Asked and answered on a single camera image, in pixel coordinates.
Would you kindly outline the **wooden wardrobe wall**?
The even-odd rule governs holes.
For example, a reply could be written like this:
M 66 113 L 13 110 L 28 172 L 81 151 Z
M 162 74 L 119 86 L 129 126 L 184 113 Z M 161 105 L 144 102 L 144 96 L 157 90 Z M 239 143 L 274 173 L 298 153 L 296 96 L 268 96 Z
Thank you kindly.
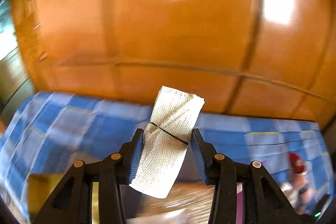
M 335 117 L 335 0 L 11 0 L 38 90 L 153 104 L 162 86 L 203 111 Z

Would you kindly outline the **white sock blue stripe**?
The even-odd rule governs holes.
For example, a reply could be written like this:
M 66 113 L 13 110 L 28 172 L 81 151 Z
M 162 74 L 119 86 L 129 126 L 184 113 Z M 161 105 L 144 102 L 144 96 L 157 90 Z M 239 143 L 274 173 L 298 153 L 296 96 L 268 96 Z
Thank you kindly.
M 291 195 L 294 190 L 293 186 L 289 182 L 283 182 L 280 185 L 280 189 L 285 195 Z

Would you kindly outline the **beige mesh cloth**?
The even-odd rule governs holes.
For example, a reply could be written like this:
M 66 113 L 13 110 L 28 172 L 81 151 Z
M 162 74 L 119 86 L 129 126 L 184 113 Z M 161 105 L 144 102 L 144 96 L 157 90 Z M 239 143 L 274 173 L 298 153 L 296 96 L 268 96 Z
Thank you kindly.
M 154 198 L 166 198 L 181 170 L 191 132 L 205 99 L 162 86 L 143 133 L 143 148 L 129 186 Z

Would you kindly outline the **red christmas sock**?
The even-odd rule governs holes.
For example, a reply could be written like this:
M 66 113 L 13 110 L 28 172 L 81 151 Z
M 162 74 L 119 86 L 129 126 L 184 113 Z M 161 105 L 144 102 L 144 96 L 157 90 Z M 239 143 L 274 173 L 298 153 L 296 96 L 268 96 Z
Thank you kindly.
M 289 162 L 294 174 L 304 174 L 306 172 L 306 165 L 298 154 L 290 152 Z

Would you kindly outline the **purple cardboard snack box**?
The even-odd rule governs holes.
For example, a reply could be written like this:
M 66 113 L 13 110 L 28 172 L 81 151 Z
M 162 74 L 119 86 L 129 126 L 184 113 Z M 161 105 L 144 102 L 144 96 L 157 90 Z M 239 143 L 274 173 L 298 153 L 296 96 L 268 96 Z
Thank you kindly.
M 244 218 L 244 193 L 243 184 L 237 183 L 236 185 L 236 224 L 242 224 Z

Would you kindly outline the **blue plaid bed sheet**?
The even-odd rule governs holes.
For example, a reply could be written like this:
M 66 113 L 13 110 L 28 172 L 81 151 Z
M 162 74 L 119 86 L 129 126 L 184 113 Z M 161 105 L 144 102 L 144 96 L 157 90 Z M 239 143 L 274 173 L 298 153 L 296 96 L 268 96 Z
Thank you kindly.
M 81 152 L 102 160 L 145 128 L 152 108 L 67 93 L 37 93 L 15 112 L 1 137 L 1 187 L 28 217 L 30 174 L 64 173 Z M 202 113 L 196 128 L 206 142 L 233 161 L 260 161 L 273 179 L 289 180 L 288 153 L 298 154 L 315 191 L 307 211 L 335 190 L 333 167 L 318 124 L 284 119 Z

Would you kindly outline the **ornate silver tissue box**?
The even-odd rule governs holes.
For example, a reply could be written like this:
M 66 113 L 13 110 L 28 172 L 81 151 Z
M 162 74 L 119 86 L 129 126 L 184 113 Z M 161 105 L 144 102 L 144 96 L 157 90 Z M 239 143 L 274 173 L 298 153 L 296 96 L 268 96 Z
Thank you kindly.
M 207 223 L 214 187 L 201 182 L 174 184 L 164 199 L 122 187 L 127 223 Z

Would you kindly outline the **pink fluffy dishcloth roll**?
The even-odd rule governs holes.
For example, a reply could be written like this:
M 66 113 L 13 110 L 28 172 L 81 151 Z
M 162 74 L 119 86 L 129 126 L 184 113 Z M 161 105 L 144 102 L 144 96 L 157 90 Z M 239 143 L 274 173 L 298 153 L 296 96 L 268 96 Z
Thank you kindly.
M 314 196 L 314 190 L 309 186 L 309 182 L 304 173 L 294 174 L 291 185 L 295 193 L 295 211 L 299 215 L 302 215 L 305 213 L 307 205 Z

